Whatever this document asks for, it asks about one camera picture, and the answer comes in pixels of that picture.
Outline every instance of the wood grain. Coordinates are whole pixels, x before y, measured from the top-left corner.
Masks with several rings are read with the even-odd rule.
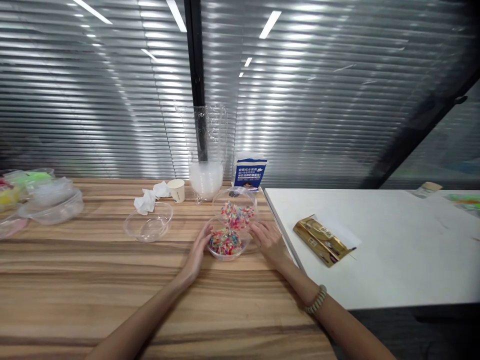
[[[155,180],[75,179],[75,219],[30,221],[0,241],[0,358],[82,359],[177,274],[211,204],[172,205],[169,233],[139,243],[123,232],[133,199]],[[264,220],[273,221],[257,195]],[[168,313],[143,359],[335,359],[325,334],[254,243],[237,260],[205,253],[196,282]]]

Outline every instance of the wrist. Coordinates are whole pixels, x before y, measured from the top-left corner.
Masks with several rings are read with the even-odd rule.
[[[192,276],[191,274],[187,274],[182,270],[175,276],[172,282],[174,282],[177,287],[185,290],[190,285],[192,285],[194,281],[195,281],[195,276]]]
[[[292,260],[286,256],[276,258],[275,260],[272,260],[271,263],[273,267],[282,275],[288,269],[289,265],[293,264]]]

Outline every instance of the crumpled tissue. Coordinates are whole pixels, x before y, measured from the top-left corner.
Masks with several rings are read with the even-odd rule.
[[[153,190],[142,189],[142,191],[143,196],[136,197],[133,201],[133,205],[140,215],[152,212],[155,209],[155,200],[170,197],[170,190],[165,181],[153,186]]]

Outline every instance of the clear plastic bowl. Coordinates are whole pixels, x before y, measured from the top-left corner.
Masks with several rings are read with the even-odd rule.
[[[220,191],[212,201],[213,215],[220,215],[222,213],[222,207],[229,201],[240,208],[250,206],[253,209],[254,216],[254,219],[252,218],[250,220],[258,221],[257,198],[253,192],[242,186],[232,186]]]
[[[211,230],[212,233],[225,229],[225,222],[222,220],[222,217],[220,215],[211,218],[208,222],[213,226],[213,229]],[[242,249],[237,251],[233,255],[223,255],[215,252],[215,250],[210,247],[210,243],[208,243],[206,247],[216,259],[225,262],[233,261],[237,259],[247,249],[247,246],[252,240],[252,236],[249,234],[247,228],[240,230],[237,234],[241,241]]]
[[[30,199],[38,205],[49,207],[72,197],[74,182],[66,177],[44,179],[26,185]]]
[[[16,211],[4,211],[0,214],[0,240],[11,237],[22,230],[29,221],[17,215]]]
[[[153,243],[165,236],[172,226],[174,210],[165,202],[157,201],[147,215],[135,210],[123,222],[123,231],[141,243]]]
[[[73,219],[84,209],[82,192],[74,188],[73,195],[54,206],[42,206],[31,200],[18,209],[22,218],[32,219],[43,225],[64,223]]]

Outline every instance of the beaded bracelet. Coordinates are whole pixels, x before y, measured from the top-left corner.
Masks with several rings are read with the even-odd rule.
[[[316,296],[315,302],[311,306],[305,306],[305,311],[307,314],[313,315],[324,303],[325,297],[327,296],[327,288],[325,285],[320,285],[318,295]]]

